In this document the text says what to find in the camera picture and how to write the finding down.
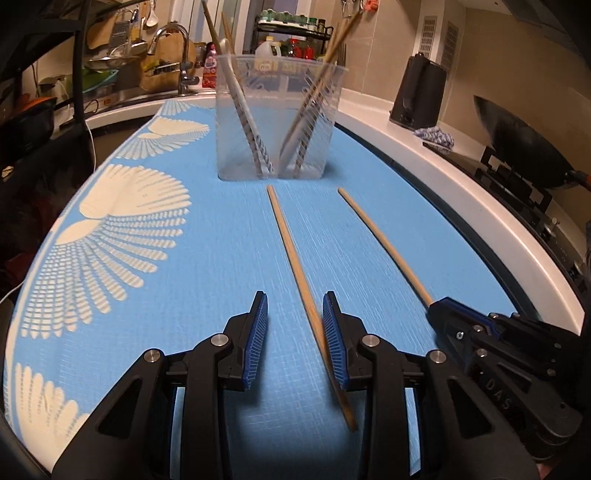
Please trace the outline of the right human hand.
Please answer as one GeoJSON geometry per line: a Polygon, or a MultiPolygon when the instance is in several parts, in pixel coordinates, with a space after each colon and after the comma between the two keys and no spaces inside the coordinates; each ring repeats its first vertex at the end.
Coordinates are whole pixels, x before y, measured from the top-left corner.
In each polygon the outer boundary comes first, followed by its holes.
{"type": "Polygon", "coordinates": [[[545,463],[537,463],[537,468],[539,472],[539,477],[541,480],[544,480],[551,471],[556,467],[557,463],[555,461],[552,462],[545,462],[545,463]]]}

